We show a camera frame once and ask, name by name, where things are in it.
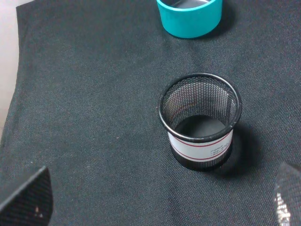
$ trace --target black rim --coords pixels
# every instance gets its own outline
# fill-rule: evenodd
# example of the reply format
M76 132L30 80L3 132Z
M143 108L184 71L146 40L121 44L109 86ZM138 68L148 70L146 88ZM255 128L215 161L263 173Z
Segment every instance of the black rim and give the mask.
M163 116L162 116L162 103L163 103L163 99L164 96L166 95L166 93L169 91L169 89L176 83L178 83L181 80L187 79L187 78L191 78L191 77L209 77L209 78L213 78L213 79L217 79L221 82L223 82L224 84L226 84L234 93L235 95L235 99L236 99L236 103L237 103L237 109L234 115L234 118L232 119L232 121L229 123L229 125L227 127L225 127L224 129L222 129L221 131L219 131L218 133L212 134L210 136L205 136L205 137L188 137L185 136L183 134L180 134L176 131L174 131L172 128L169 127L169 125L165 122ZM239 93L237 92L237 90L235 89L235 87L230 84L228 81L226 81L224 78L219 77L217 75L214 74L209 74L209 73L193 73L193 74L188 74L185 75L183 77L180 77L178 79L175 79L174 81L172 81L163 91L161 97L160 97L160 101L159 101L159 106L158 106L158 113L159 113L159 117L160 120L163 124L163 126L167 129L168 132L170 132L173 136L184 140L184 141L188 141L188 142L192 142L192 143L206 143L206 142L211 142L217 139L222 138L223 136L227 135L228 133L231 132L231 130L233 130L234 126L236 125L236 123L238 123L239 119L240 119L240 115L241 115L241 111L242 111L242 103L241 103L241 98Z

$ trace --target black cloth surface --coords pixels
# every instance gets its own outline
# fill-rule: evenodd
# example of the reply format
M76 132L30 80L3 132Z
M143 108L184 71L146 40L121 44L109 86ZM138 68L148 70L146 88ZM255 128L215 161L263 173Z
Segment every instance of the black cloth surface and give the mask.
M48 166L52 226L277 225L277 169L301 165L300 11L299 0L225 0L214 31L182 40L163 29L155 0L18 7L0 184ZM243 149L227 175L181 166L159 122L162 89L192 72L241 94Z

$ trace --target black mesh pencil cup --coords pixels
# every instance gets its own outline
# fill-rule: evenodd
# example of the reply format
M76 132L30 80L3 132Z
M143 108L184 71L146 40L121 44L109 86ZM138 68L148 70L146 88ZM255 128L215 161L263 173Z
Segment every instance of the black mesh pencil cup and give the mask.
M181 77L164 90L158 111L180 164L213 170L226 162L242 104L225 79L208 73Z

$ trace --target cup opening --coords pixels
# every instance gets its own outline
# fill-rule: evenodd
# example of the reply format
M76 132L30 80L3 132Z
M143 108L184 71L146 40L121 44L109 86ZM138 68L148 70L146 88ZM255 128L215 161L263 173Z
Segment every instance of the cup opening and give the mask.
M168 132L194 143L227 135L241 114L240 96L233 86L207 73L178 79L166 89L159 105Z
M161 0L161 2L167 6L185 9L203 6L210 1L211 0Z

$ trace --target white label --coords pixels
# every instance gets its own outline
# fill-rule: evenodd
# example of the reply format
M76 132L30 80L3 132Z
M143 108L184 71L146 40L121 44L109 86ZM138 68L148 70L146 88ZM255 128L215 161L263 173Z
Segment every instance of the white label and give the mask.
M212 161L220 157L231 145L233 130L222 138L207 143L182 141L168 133L171 146L183 158L190 161Z

